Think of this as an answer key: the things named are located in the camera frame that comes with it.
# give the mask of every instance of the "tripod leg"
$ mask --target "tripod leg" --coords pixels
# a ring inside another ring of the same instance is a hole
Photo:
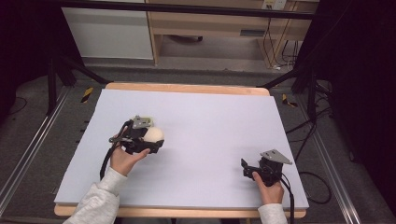
[[[91,70],[87,69],[86,67],[84,67],[84,66],[82,66],[82,65],[80,65],[78,63],[73,62],[72,60],[70,60],[67,57],[63,56],[62,60],[63,60],[64,63],[66,63],[70,67],[77,69],[78,71],[80,71],[84,75],[94,79],[95,81],[99,82],[100,84],[108,84],[108,83],[112,82],[112,81],[107,80],[107,79],[105,79],[103,77],[99,77],[98,75],[96,75]]]
[[[264,84],[264,85],[261,85],[261,86],[256,86],[256,87],[257,88],[265,88],[265,89],[269,90],[269,89],[273,88],[274,86],[276,86],[277,84],[288,80],[289,78],[297,77],[298,74],[300,74],[300,70],[299,69],[293,69],[293,70],[289,71],[288,73],[286,73],[286,74],[284,74],[284,75],[282,75],[280,77],[277,77],[276,79],[268,82],[267,84]]]

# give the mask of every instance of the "wooden frame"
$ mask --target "wooden frame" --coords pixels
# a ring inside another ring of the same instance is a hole
[[[242,94],[269,96],[269,91],[263,88],[250,88],[241,86],[206,86],[206,85],[182,85],[182,84],[153,84],[153,83],[118,83],[107,84],[106,89],[130,90],[130,91],[172,91],[172,92],[196,92],[212,94]],[[76,204],[56,204],[54,212],[58,216],[71,216]],[[294,217],[302,218],[306,214],[305,209],[296,209]],[[257,209],[187,209],[187,208],[147,208],[121,206],[118,217],[227,217],[227,218],[256,218],[260,217]]]

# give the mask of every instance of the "white board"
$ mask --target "white board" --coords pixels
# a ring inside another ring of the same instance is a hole
[[[275,148],[293,161],[283,173],[295,207],[308,207],[273,97],[116,90],[102,91],[56,203],[78,203],[99,181],[109,137],[135,115],[152,117],[165,141],[158,154],[149,154],[129,173],[121,205],[257,208],[260,194],[243,176],[241,158],[257,167],[260,153]],[[290,207],[286,189],[283,205]]]

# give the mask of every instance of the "metal bar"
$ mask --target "metal bar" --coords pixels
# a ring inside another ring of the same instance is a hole
[[[304,99],[302,99],[301,96],[297,96],[296,99],[299,105],[306,105],[306,102],[304,101]],[[300,106],[300,108],[303,111],[305,119],[309,119],[304,107]],[[324,171],[329,178],[329,184],[332,187],[332,191],[334,192],[335,197],[337,198],[338,204],[340,205],[341,211],[344,215],[344,218],[346,219],[346,223],[361,223],[358,212],[356,211],[355,206],[353,205],[353,202],[350,199],[349,194],[347,193],[347,189],[344,186],[344,183],[340,175],[338,174],[338,171],[335,169],[334,164],[332,163],[332,159],[327,152],[326,146],[324,145],[318,130],[316,130],[313,134],[313,139],[315,141],[315,145],[317,146],[317,152],[323,165]]]
[[[36,0],[36,1],[43,2],[45,4],[57,4],[60,7],[113,9],[113,10],[127,10],[127,11],[193,13],[193,14],[264,17],[264,18],[297,19],[297,20],[313,20],[313,19],[327,18],[327,16],[318,15],[312,12],[295,12],[295,11],[265,10],[265,9],[236,8],[236,7],[202,7],[202,6],[187,6],[187,5],[145,4],[145,3],[84,1],[84,0]]]
[[[52,110],[56,106],[56,76],[53,71],[53,60],[49,59],[49,63],[47,64],[47,79],[48,79],[48,87],[49,87],[49,108],[47,110],[47,115],[50,115]]]
[[[26,171],[28,170],[29,165],[32,163],[33,159],[35,158],[35,154],[39,150],[41,144],[43,143],[48,132],[50,131],[50,127],[52,126],[53,122],[56,120],[59,112],[64,106],[66,96],[70,92],[70,89],[71,87],[62,88],[61,94],[58,98],[59,104],[55,107],[55,109],[52,111],[50,115],[46,116],[40,128],[35,133],[35,137],[30,142],[28,148],[26,148],[17,166],[14,168],[14,171],[12,172],[11,176],[8,178],[7,183],[1,189],[0,217],[3,215],[4,211],[6,210],[7,205],[11,200],[15,190],[17,189],[18,185],[21,183],[21,180],[23,179]]]

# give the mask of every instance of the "person's right hand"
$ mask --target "person's right hand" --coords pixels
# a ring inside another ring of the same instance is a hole
[[[253,178],[259,187],[260,194],[262,195],[262,204],[282,203],[284,190],[279,181],[271,187],[266,187],[257,172],[253,172]]]

